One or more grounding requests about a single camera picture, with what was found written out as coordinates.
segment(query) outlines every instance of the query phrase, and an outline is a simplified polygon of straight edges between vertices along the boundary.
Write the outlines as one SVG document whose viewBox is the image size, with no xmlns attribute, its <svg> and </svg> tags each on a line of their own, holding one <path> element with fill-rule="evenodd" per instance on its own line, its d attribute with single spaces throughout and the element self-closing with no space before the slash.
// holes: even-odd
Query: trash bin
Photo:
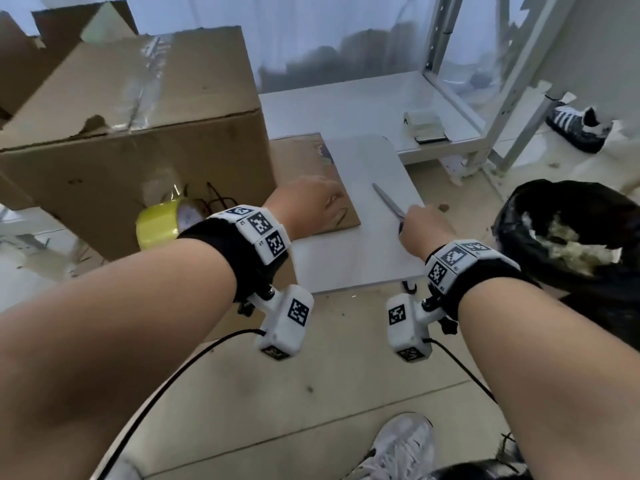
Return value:
<svg viewBox="0 0 640 480">
<path fill-rule="evenodd" d="M 579 234 L 581 244 L 621 248 L 620 261 L 578 273 L 530 234 L 546 235 L 554 219 Z M 533 180 L 516 188 L 492 233 L 506 256 L 538 282 L 570 294 L 562 302 L 640 350 L 640 207 L 596 183 Z"/>
</svg>

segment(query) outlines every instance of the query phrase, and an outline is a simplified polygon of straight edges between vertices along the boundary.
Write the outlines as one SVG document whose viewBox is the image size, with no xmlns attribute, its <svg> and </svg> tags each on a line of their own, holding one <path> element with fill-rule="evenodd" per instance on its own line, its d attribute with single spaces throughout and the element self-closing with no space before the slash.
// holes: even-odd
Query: yellow tape roll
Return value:
<svg viewBox="0 0 640 480">
<path fill-rule="evenodd" d="M 140 212 L 136 236 L 140 249 L 146 250 L 171 241 L 183 230 L 204 219 L 195 202 L 178 198 L 154 205 Z"/>
</svg>

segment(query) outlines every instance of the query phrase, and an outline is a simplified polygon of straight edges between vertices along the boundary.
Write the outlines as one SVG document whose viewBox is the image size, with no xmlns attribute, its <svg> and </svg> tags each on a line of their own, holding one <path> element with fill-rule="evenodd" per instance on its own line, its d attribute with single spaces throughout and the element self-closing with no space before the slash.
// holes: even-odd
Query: scissor blade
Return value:
<svg viewBox="0 0 640 480">
<path fill-rule="evenodd" d="M 387 193 L 384 190 L 382 190 L 378 184 L 373 184 L 373 188 L 375 189 L 376 192 L 378 192 L 378 195 L 380 195 L 382 200 L 385 201 L 385 203 L 387 204 L 388 208 L 391 209 L 391 211 L 399 219 L 404 219 L 404 215 L 405 214 L 402 211 L 402 209 L 400 209 L 400 207 L 398 207 L 396 202 L 394 202 L 393 199 L 391 199 L 391 197 L 389 197 L 389 195 L 387 195 Z"/>
</svg>

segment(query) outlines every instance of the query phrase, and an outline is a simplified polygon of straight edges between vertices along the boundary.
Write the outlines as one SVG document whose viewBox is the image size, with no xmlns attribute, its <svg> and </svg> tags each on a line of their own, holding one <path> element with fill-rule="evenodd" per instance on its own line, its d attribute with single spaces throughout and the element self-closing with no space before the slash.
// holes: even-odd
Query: hand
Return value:
<svg viewBox="0 0 640 480">
<path fill-rule="evenodd" d="M 315 175 L 278 187 L 264 206 L 293 241 L 320 231 L 346 207 L 346 202 L 338 182 Z"/>
<path fill-rule="evenodd" d="M 400 242 L 410 254 L 426 261 L 432 252 L 455 238 L 456 231 L 436 207 L 409 207 L 404 218 Z"/>
</svg>

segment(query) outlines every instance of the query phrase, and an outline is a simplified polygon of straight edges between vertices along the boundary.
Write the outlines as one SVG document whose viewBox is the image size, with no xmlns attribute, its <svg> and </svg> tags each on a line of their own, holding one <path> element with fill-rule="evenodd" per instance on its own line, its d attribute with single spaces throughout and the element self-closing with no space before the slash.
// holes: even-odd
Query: black wristband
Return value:
<svg viewBox="0 0 640 480">
<path fill-rule="evenodd" d="M 236 303 L 244 303 L 253 293 L 268 294 L 273 277 L 289 257 L 288 252 L 265 266 L 255 250 L 235 224 L 223 219 L 205 219 L 189 227 L 178 239 L 197 239 L 215 248 L 227 260 L 236 275 Z"/>
<path fill-rule="evenodd" d="M 440 295 L 440 306 L 453 320 L 458 320 L 458 307 L 462 297 L 474 286 L 492 278 L 514 278 L 540 287 L 519 269 L 505 263 L 501 259 L 485 259 L 477 261 L 464 273 L 461 273 L 446 295 L 436 288 L 429 287 L 431 292 Z"/>
</svg>

